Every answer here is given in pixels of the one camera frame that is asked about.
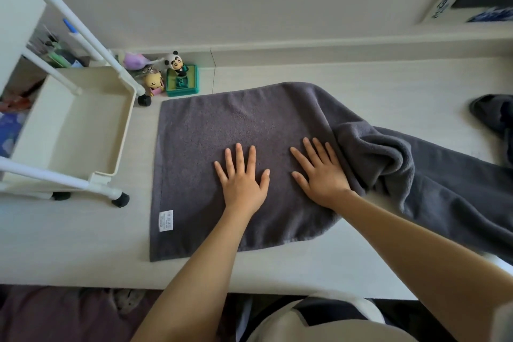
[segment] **black caster wheel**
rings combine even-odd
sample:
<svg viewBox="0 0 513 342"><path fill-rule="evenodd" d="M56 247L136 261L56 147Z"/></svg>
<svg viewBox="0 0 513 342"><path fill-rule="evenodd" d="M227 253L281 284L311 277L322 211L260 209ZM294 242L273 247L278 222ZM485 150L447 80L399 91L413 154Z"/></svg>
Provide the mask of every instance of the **black caster wheel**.
<svg viewBox="0 0 513 342"><path fill-rule="evenodd" d="M71 192L54 192L52 197L54 200L68 200L71 197Z"/></svg>
<svg viewBox="0 0 513 342"><path fill-rule="evenodd" d="M141 95L137 98L137 103L142 107L148 107L151 104L151 97L148 95Z"/></svg>
<svg viewBox="0 0 513 342"><path fill-rule="evenodd" d="M111 203L114 204L116 207L125 207L125 205L128 204L130 201L130 196L128 196L126 193L121 192L121 196L117 198L116 200L112 200Z"/></svg>

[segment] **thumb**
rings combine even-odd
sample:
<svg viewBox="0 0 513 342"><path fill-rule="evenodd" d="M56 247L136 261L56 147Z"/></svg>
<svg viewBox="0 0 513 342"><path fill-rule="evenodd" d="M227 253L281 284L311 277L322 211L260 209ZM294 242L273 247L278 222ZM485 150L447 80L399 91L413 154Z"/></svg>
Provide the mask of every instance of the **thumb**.
<svg viewBox="0 0 513 342"><path fill-rule="evenodd" d="M310 184L308 184L305 177L299 172L292 172L292 177L294 180L296 180L301 189L306 193L306 196L308 196L310 194Z"/></svg>
<svg viewBox="0 0 513 342"><path fill-rule="evenodd" d="M260 179L260 191L263 191L266 194L267 190L269 189L270 174L271 170L266 169L264 170L264 173L262 173L262 178Z"/></svg>

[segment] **yellow toy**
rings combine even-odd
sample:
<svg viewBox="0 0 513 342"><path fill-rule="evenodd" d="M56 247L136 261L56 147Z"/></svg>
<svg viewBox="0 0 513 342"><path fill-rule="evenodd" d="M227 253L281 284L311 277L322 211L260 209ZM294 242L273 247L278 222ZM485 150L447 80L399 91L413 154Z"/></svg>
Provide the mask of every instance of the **yellow toy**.
<svg viewBox="0 0 513 342"><path fill-rule="evenodd" d="M144 84L150 88L151 96L164 92L164 81L159 71L152 70L149 74L145 75L143 81Z"/></svg>

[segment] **white rolling cart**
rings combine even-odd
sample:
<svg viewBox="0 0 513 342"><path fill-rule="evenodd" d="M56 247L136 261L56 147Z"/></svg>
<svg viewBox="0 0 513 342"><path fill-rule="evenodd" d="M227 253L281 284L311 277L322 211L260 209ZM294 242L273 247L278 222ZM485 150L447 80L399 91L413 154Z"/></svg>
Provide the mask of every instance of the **white rolling cart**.
<svg viewBox="0 0 513 342"><path fill-rule="evenodd" d="M109 67L56 70L26 48L45 1ZM49 74L11 157L0 157L0 191L61 200L88 191L124 207L129 196L107 184L118 171L135 98L143 106L151 98L62 0L0 0L0 6L0 93L22 55Z"/></svg>

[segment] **blue cap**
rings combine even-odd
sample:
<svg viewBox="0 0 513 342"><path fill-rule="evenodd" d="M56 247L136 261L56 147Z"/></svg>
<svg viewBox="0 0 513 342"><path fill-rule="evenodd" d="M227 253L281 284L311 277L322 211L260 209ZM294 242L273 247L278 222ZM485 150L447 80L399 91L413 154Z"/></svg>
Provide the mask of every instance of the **blue cap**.
<svg viewBox="0 0 513 342"><path fill-rule="evenodd" d="M74 27L73 27L73 25L72 25L71 23L69 23L69 21L68 21L66 18L64 18L64 19L63 19L63 22L64 22L64 24L69 28L69 31L70 31L70 32L72 32L72 33L78 33L78 32L76 31L76 28L74 28Z"/></svg>

